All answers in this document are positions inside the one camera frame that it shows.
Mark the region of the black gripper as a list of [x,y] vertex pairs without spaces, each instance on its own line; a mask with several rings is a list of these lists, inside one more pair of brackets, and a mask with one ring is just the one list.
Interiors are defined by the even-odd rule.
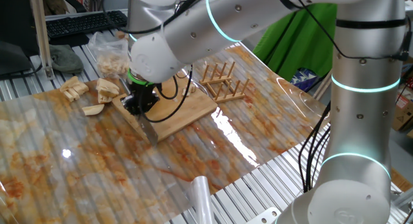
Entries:
[[131,84],[131,94],[121,99],[123,107],[133,116],[146,114],[159,101],[159,97],[154,92],[155,88],[155,84]]

